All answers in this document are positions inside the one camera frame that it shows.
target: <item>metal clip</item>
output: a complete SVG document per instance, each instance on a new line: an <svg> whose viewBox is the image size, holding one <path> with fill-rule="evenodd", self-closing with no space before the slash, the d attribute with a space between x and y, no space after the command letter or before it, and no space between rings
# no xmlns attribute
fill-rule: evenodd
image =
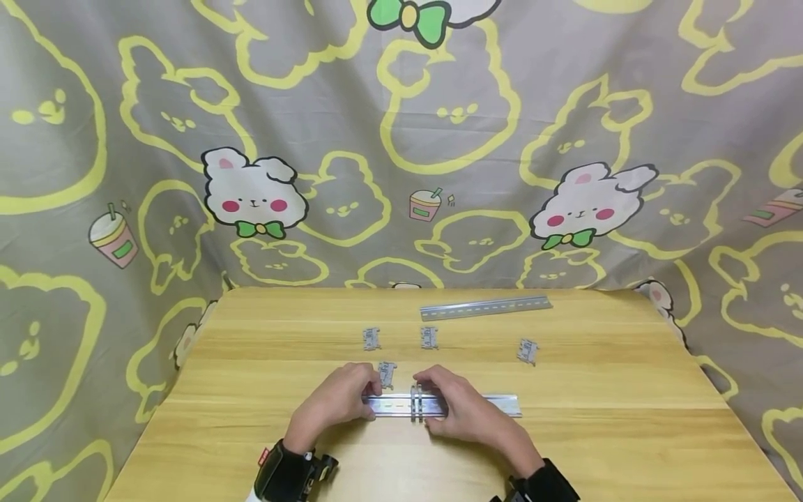
<svg viewBox="0 0 803 502"><path fill-rule="evenodd" d="M379 363L379 379L382 381L382 389L393 390L393 370L396 368L395 362L382 361Z"/></svg>
<svg viewBox="0 0 803 502"><path fill-rule="evenodd" d="M519 342L519 353L516 356L520 361L526 362L529 365L536 365L536 352L538 351L538 344L534 341L522 338Z"/></svg>
<svg viewBox="0 0 803 502"><path fill-rule="evenodd" d="M418 418L418 423L424 423L424 391L420 385L413 385L410 387L410 421L415 423Z"/></svg>
<svg viewBox="0 0 803 502"><path fill-rule="evenodd" d="M421 348L422 349L438 349L438 328L434 326L424 326L421 328Z"/></svg>
<svg viewBox="0 0 803 502"><path fill-rule="evenodd" d="M366 328L362 330L362 349L376 350L381 349L379 345L379 328Z"/></svg>

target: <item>green bow tie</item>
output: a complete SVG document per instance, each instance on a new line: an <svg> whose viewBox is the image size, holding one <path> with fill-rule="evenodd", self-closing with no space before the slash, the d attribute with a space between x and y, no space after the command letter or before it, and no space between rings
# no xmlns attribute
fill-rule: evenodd
<svg viewBox="0 0 803 502"><path fill-rule="evenodd" d="M558 244L572 244L574 247L586 247L594 237L594 229L589 228L579 231L576 234L550 235L547 242L541 246L544 251L549 251Z"/></svg>
<svg viewBox="0 0 803 502"><path fill-rule="evenodd" d="M430 2L418 6L409 0L372 0L368 19L378 30L386 31L401 26L412 31L427 49L437 49L446 39L446 25L451 16L447 2Z"/></svg>
<svg viewBox="0 0 803 502"><path fill-rule="evenodd" d="M249 237L254 237L257 234L268 234L275 239L284 239L284 225L281 222L269 222L269 223L249 223L249 222L237 222L237 235L244 239L248 239Z"/></svg>

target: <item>person's left hand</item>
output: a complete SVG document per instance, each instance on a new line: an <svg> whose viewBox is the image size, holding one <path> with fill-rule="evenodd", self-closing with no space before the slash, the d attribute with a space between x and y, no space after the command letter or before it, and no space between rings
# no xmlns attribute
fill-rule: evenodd
<svg viewBox="0 0 803 502"><path fill-rule="evenodd" d="M362 402L367 394L382 395L379 373L371 363L349 362L335 369L293 413L284 447L302 455L333 425L357 418L374 420L373 411Z"/></svg>

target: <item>wrist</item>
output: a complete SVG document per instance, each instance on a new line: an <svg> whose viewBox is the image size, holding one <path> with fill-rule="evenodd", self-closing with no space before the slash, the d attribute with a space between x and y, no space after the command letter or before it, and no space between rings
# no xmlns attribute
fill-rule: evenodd
<svg viewBox="0 0 803 502"><path fill-rule="evenodd" d="M317 443L318 437L324 432L325 428L325 426L317 422L315 415L297 416L293 414L282 444L287 451L304 455L315 448L315 443Z"/></svg>
<svg viewBox="0 0 803 502"><path fill-rule="evenodd" d="M500 432L495 449L507 460L517 478L527 479L546 465L530 435L515 422Z"/></svg>

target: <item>wood grain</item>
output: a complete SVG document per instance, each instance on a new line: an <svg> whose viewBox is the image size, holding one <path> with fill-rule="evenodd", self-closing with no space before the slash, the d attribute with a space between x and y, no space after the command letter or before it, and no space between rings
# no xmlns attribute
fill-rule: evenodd
<svg viewBox="0 0 803 502"><path fill-rule="evenodd" d="M425 351L419 307L524 293L229 292L107 500L243 500L262 449L346 361L396 362L399 392L437 362L481 392L518 394L521 423L583 500L796 500L649 301L633 292L526 294L548 294L554 308L432 323L441 349ZM373 326L382 349L364 352L362 330ZM539 343L537 367L516 360L523 337ZM340 460L322 502L485 502L503 495L507 477L493 452L430 439L404 418L339 427L319 451Z"/></svg>

